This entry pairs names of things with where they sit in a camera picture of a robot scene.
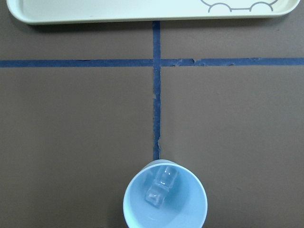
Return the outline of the ice cube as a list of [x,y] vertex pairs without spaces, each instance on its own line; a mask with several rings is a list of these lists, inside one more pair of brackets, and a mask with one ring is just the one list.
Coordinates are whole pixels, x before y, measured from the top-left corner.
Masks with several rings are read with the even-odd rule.
[[166,188],[161,185],[151,185],[150,188],[146,191],[145,201],[150,205],[160,208],[170,192],[169,188]]
[[153,184],[166,190],[173,188],[179,172],[174,166],[160,166],[156,172]]

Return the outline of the light blue cup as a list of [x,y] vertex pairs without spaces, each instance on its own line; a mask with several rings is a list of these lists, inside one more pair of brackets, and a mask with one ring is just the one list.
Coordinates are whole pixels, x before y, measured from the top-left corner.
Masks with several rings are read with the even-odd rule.
[[[174,166],[179,174],[164,204],[158,209],[145,201],[160,166]],[[201,228],[207,212],[206,191],[198,177],[172,161],[159,159],[148,163],[126,188],[123,215],[130,228]]]

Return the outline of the cream bear tray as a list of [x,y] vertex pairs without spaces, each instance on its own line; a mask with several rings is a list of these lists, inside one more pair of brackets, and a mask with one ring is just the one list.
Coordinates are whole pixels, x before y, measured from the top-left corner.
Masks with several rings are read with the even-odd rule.
[[298,0],[8,0],[14,18],[31,25],[95,22],[273,18]]

